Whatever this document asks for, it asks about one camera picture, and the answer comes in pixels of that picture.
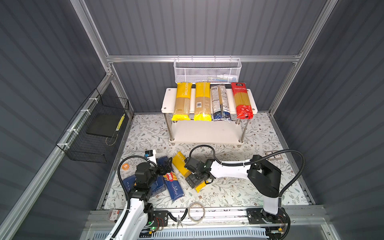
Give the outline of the yellow Pastatime bag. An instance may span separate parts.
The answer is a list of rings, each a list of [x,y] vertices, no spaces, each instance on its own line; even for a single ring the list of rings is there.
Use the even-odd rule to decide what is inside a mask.
[[[196,83],[194,120],[212,121],[210,83]]]
[[[190,121],[192,83],[179,83],[172,121]]]
[[[190,174],[192,174],[191,171],[189,171],[186,167],[185,167],[185,160],[186,160],[186,157],[181,153],[181,152],[178,152],[174,157],[173,157],[173,165],[178,169],[178,171],[182,174],[182,176],[185,178],[186,180],[186,177]],[[195,190],[197,191],[197,193],[199,193],[204,187],[206,186],[206,183],[201,179],[201,184],[198,185]]]

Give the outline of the clear blue spaghetti bag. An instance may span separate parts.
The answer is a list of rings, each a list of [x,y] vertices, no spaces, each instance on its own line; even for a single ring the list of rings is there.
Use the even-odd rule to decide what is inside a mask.
[[[231,121],[226,86],[224,84],[211,87],[211,99],[214,121]]]

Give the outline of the red spaghetti bag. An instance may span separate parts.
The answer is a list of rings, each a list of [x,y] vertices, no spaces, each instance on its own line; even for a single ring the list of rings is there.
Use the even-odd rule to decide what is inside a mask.
[[[245,83],[231,83],[238,119],[252,119],[253,110]]]

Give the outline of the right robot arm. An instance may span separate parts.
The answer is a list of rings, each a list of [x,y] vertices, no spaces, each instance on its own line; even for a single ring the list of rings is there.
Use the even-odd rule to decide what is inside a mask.
[[[205,162],[192,157],[192,153],[197,148],[209,148],[213,152],[213,158]],[[282,171],[274,164],[268,161],[271,157],[279,154],[292,153],[301,158],[301,167],[294,178],[286,184],[282,189],[281,174]],[[273,223],[279,221],[280,216],[287,214],[281,207],[284,192],[302,175],[306,164],[306,159],[302,153],[296,150],[284,149],[276,151],[264,157],[254,155],[251,159],[234,162],[220,161],[216,156],[216,151],[212,146],[199,145],[190,151],[189,156],[185,160],[185,168],[196,175],[199,180],[203,180],[207,185],[207,180],[215,180],[218,178],[239,178],[249,180],[253,186],[263,195],[263,209],[258,214],[265,223]]]

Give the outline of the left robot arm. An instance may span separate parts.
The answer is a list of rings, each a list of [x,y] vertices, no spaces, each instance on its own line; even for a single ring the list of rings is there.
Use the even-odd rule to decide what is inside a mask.
[[[107,240],[137,240],[141,235],[152,235],[161,231],[168,224],[168,211],[165,216],[157,217],[153,204],[149,203],[152,194],[152,184],[159,176],[172,170],[172,158],[167,158],[164,164],[159,165],[155,156],[148,153],[143,156],[129,156],[119,163],[119,167],[129,159],[139,158],[144,160],[137,165],[136,183],[128,191],[117,171],[119,182],[124,190],[126,205],[116,221],[113,229],[107,235]]]

